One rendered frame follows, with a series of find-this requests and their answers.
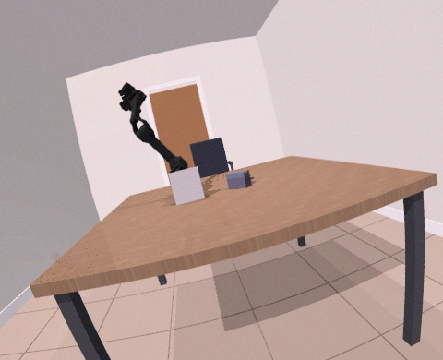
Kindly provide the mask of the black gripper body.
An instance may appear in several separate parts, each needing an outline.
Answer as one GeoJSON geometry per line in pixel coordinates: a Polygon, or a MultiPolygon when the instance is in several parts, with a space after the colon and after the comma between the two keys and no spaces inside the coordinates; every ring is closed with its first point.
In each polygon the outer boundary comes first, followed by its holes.
{"type": "Polygon", "coordinates": [[[121,90],[119,90],[118,93],[120,94],[121,97],[124,95],[123,98],[129,97],[129,95],[127,96],[127,94],[121,90]]]}

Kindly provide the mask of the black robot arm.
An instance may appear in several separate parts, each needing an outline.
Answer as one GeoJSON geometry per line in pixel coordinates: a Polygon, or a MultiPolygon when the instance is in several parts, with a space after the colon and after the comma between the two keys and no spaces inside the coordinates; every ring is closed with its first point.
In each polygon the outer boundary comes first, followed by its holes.
{"type": "Polygon", "coordinates": [[[123,101],[119,102],[119,105],[125,111],[130,110],[132,106],[132,112],[130,115],[129,123],[133,127],[133,133],[142,142],[150,144],[158,153],[170,164],[171,172],[177,172],[187,169],[187,162],[181,156],[175,156],[170,150],[168,150],[160,141],[155,137],[154,131],[149,123],[139,117],[140,107],[143,101],[146,99],[146,95],[141,90],[136,90],[134,86],[131,86],[128,82],[124,84],[121,91],[125,92],[129,97],[126,97],[123,101]],[[143,122],[142,127],[138,130],[137,121],[143,122]]]}

